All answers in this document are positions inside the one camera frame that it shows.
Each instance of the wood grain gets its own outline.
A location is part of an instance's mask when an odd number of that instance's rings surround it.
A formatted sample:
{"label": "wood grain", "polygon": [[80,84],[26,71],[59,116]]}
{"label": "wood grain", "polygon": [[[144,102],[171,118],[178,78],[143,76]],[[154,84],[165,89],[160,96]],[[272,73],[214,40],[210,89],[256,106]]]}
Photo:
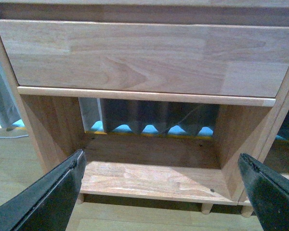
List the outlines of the wood grain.
{"label": "wood grain", "polygon": [[289,27],[0,20],[0,35],[23,86],[274,98],[289,66]]}
{"label": "wood grain", "polygon": [[0,4],[0,19],[289,26],[289,8]]}
{"label": "wood grain", "polygon": [[33,130],[32,130],[32,127],[30,126],[30,122],[29,122],[28,116],[26,114],[26,110],[25,110],[25,107],[23,105],[22,99],[18,93],[18,90],[17,90],[18,83],[17,83],[16,77],[15,77],[14,71],[11,67],[9,58],[6,54],[5,48],[2,44],[1,38],[0,38],[0,64],[1,64],[1,67],[4,71],[4,73],[5,73],[5,77],[8,80],[11,92],[13,93],[13,96],[14,96],[15,101],[17,103],[18,110],[21,114],[21,118],[26,125],[27,131],[28,131],[28,134],[31,138],[33,146],[35,147],[35,150],[38,152],[38,149],[39,149],[38,144],[37,144],[37,141],[35,140],[35,137],[33,135]]}
{"label": "wood grain", "polygon": [[267,140],[264,143],[264,147],[261,150],[258,160],[263,162],[275,140],[275,137],[279,131],[280,126],[284,122],[284,119],[289,111],[289,68],[283,80],[283,83],[276,96],[276,104],[273,107],[274,113],[269,117],[268,123],[272,124],[271,130],[267,136]]}
{"label": "wood grain", "polygon": [[174,5],[174,6],[229,6],[229,7],[285,7],[289,0],[0,0],[12,3],[81,4],[81,5]]}
{"label": "wood grain", "polygon": [[237,204],[211,141],[101,135],[85,152],[82,193]]}
{"label": "wood grain", "polygon": [[[6,129],[0,129],[0,136],[17,136],[23,135],[26,131],[14,129],[7,132]],[[6,169],[1,167],[1,160],[6,166],[14,169],[5,172]],[[35,168],[27,167],[26,174],[23,170],[15,165],[15,160],[35,160]],[[0,205],[16,196],[35,180],[43,175],[39,167],[35,151],[28,137],[21,139],[0,140],[0,178],[2,175],[11,174],[9,181],[0,180]],[[250,219],[242,219],[241,215],[233,214],[235,206],[216,205],[215,208],[222,208],[220,212],[213,212],[209,215],[203,215],[199,212],[199,205],[195,203],[180,203],[157,200],[141,200],[120,197],[103,197],[92,196],[95,201],[84,202],[81,205],[75,205],[72,216],[69,221],[67,231],[81,230],[80,222],[86,220],[113,220],[126,221],[135,223],[158,224],[156,229],[161,229],[162,225],[174,225],[181,230],[181,226],[205,227],[207,230],[249,230],[260,231],[261,226],[256,216]],[[92,227],[83,227],[85,231],[92,230]]]}
{"label": "wood grain", "polygon": [[84,135],[78,98],[21,95],[45,172],[79,147]]}
{"label": "wood grain", "polygon": [[222,105],[214,129],[215,148],[229,193],[239,200],[244,189],[237,161],[241,153],[258,157],[272,108]]}
{"label": "wood grain", "polygon": [[275,99],[237,97],[237,96],[218,96],[218,95],[193,95],[193,94],[174,94],[158,92],[139,92],[139,91],[120,91],[120,90],[88,90],[88,89],[69,89],[69,88],[43,88],[43,87],[18,87],[18,92],[23,95],[48,95],[48,96],[67,96],[67,97],[89,97],[125,100],[152,100],[167,102],[187,102],[187,103],[214,103],[229,105],[253,105],[272,107]]}
{"label": "wood grain", "polygon": [[[100,230],[100,231],[207,231],[207,227],[160,225],[150,223],[134,223],[113,220],[85,220],[82,219],[78,226],[78,231]],[[228,229],[210,228],[211,231],[229,231]]]}

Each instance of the drawer front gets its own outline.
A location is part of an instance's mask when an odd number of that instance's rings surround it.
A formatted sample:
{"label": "drawer front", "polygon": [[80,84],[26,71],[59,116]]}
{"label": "drawer front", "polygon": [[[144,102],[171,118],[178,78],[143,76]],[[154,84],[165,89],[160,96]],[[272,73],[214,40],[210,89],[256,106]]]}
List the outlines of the drawer front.
{"label": "drawer front", "polygon": [[275,97],[289,27],[0,20],[23,86]]}

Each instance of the gray curtain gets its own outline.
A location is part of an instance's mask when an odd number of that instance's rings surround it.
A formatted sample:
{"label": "gray curtain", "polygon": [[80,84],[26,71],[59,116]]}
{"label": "gray curtain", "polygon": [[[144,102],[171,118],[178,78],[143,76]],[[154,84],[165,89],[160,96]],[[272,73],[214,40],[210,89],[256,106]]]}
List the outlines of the gray curtain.
{"label": "gray curtain", "polygon": [[127,124],[140,134],[151,124],[159,133],[167,134],[171,127],[179,125],[196,136],[203,127],[214,126],[218,108],[214,104],[101,99],[105,132]]}
{"label": "gray curtain", "polygon": [[79,98],[83,127],[88,131],[95,122],[102,120],[100,100],[95,98]]}
{"label": "gray curtain", "polygon": [[5,128],[19,119],[14,97],[0,65],[0,125]]}

